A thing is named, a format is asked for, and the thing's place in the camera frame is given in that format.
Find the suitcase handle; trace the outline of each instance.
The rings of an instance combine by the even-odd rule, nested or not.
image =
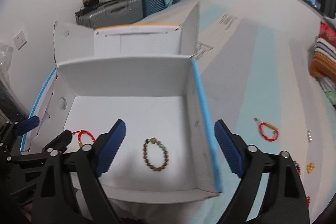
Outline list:
[[[111,16],[112,13],[114,13],[114,15],[116,13],[126,15],[130,11],[131,11],[131,6],[129,5],[127,0],[121,1],[119,3],[116,3],[114,5],[111,5],[105,8],[106,16]]]

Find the brown beaded bracelet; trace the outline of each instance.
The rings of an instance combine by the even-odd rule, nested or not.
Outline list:
[[[163,155],[164,155],[164,158],[165,158],[165,162],[163,163],[163,165],[161,167],[154,167],[149,162],[149,160],[147,159],[147,144],[149,144],[149,142],[151,142],[153,144],[156,143],[163,150]],[[160,172],[161,170],[165,169],[167,164],[168,164],[167,148],[160,141],[158,141],[156,138],[146,139],[145,143],[143,144],[143,158],[145,159],[145,162],[146,162],[146,164],[149,168],[151,168],[153,171],[159,171]]]

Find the cardboard box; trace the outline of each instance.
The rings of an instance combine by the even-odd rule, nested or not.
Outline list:
[[[198,4],[184,9],[190,12],[180,25],[94,31],[56,22],[56,73],[33,111],[42,123],[36,136],[31,132],[26,137],[29,152],[40,152],[65,129],[85,129],[97,138],[122,119],[126,137],[109,171],[100,177],[108,198],[185,203],[222,192],[213,125],[193,59]],[[169,152],[168,166],[161,172],[153,172],[143,159],[145,139],[152,137]],[[82,141],[91,142],[85,135]],[[78,149],[74,137],[67,152]],[[157,167],[164,162],[157,145],[148,145],[148,159]],[[76,174],[72,177],[80,189]]]

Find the red beaded bracelet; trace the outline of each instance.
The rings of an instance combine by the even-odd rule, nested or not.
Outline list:
[[[276,141],[278,138],[279,138],[279,130],[277,127],[275,127],[274,125],[272,125],[271,123],[268,123],[268,122],[262,122],[260,121],[258,118],[254,118],[254,120],[256,122],[259,122],[259,125],[258,125],[258,130],[259,130],[259,133],[260,135],[268,142],[273,142],[273,141]],[[263,130],[263,126],[267,126],[268,128],[270,129],[273,129],[273,138],[268,138],[265,133],[264,133],[264,130]]]
[[[87,135],[89,135],[93,142],[96,141],[96,139],[95,139],[95,137],[92,135],[92,133],[89,132],[89,131],[86,131],[86,130],[74,131],[72,134],[73,134],[73,135],[78,134],[78,144],[79,144],[79,147],[80,147],[80,148],[82,148],[82,146],[83,146],[82,138],[81,138],[83,134],[87,134]]]

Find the gray suitcase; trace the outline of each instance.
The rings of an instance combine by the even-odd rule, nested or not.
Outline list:
[[[83,14],[78,12],[76,16],[78,25],[94,29],[113,25],[132,24],[142,19],[142,0],[114,0],[88,13]]]

